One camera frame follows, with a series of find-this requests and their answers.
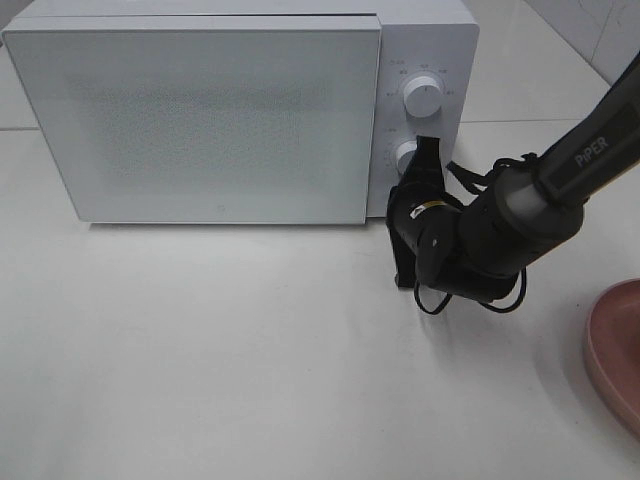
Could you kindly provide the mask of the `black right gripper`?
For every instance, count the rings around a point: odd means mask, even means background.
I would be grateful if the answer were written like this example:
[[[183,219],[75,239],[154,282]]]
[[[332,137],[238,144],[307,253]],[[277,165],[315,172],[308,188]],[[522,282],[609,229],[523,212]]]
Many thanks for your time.
[[[459,209],[445,191],[438,137],[417,136],[407,175],[391,188],[386,210],[399,288],[434,287],[455,244]]]

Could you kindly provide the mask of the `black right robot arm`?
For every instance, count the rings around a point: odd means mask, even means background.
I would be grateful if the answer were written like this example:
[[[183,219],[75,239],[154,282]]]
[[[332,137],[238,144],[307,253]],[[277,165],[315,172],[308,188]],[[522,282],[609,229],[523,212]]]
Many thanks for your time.
[[[420,136],[390,190],[386,226],[395,284],[443,293],[498,312],[495,301],[527,289],[526,268],[575,236],[584,205],[639,162],[639,61],[633,59],[594,110],[542,155],[499,158],[484,175],[442,166],[439,141]]]

